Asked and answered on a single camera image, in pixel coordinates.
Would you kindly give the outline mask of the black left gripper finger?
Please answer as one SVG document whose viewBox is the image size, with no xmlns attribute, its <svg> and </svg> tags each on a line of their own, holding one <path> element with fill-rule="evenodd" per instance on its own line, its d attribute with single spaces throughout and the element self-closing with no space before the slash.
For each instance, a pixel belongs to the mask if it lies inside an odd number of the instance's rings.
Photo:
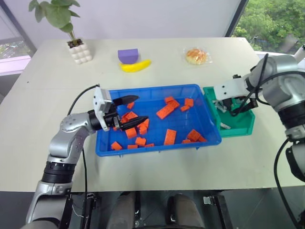
<svg viewBox="0 0 305 229">
<path fill-rule="evenodd" d="M 134 128 L 137 125 L 140 125 L 141 123 L 143 123 L 147 119 L 148 119 L 148 116 L 139 116 L 136 118 L 132 118 L 130 121 L 128 121 L 126 123 L 120 123 L 120 129 L 128 130 L 128 129 Z"/>
<path fill-rule="evenodd" d="M 112 102 L 116 106 L 120 106 L 120 105 L 126 105 L 126 104 L 133 103 L 137 99 L 139 99 L 139 96 L 137 96 L 137 95 L 126 95 L 126 96 L 123 96 L 123 97 L 120 97 L 120 98 L 116 98 Z"/>
</svg>

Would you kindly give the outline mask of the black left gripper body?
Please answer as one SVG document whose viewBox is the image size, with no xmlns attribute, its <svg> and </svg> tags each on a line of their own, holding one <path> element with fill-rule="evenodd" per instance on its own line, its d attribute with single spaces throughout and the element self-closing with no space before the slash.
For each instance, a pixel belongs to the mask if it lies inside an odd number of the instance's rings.
<svg viewBox="0 0 305 229">
<path fill-rule="evenodd" d="M 104 120 L 107 127 L 121 129 L 121 118 L 117 112 L 117 106 L 114 103 L 110 105 L 109 111 L 105 113 Z"/>
</svg>

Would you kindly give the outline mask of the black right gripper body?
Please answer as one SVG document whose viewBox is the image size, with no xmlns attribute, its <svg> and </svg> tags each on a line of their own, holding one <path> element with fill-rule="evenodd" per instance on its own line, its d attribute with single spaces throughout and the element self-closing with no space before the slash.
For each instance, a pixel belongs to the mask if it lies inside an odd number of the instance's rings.
<svg viewBox="0 0 305 229">
<path fill-rule="evenodd" d="M 234 98 L 234 102 L 236 105 L 235 109 L 253 109 L 258 106 L 257 101 L 255 98 L 249 98 L 248 102 L 245 102 L 245 104 L 242 106 L 242 103 L 246 97 L 245 96 L 239 96 Z"/>
</svg>

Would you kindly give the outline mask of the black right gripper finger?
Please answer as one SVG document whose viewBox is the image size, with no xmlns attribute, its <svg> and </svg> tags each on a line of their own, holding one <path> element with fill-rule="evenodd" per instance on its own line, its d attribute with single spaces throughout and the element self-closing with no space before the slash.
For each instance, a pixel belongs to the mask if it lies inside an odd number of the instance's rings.
<svg viewBox="0 0 305 229">
<path fill-rule="evenodd" d="M 222 101 L 219 100 L 212 100 L 214 106 L 216 109 L 220 110 L 222 113 L 225 113 L 227 111 L 225 105 L 223 104 Z"/>
<path fill-rule="evenodd" d="M 224 105 L 227 109 L 227 111 L 229 112 L 230 115 L 235 115 L 235 113 L 232 111 L 232 99 L 231 98 L 228 98 L 228 99 L 225 99 L 224 100 Z"/>
</svg>

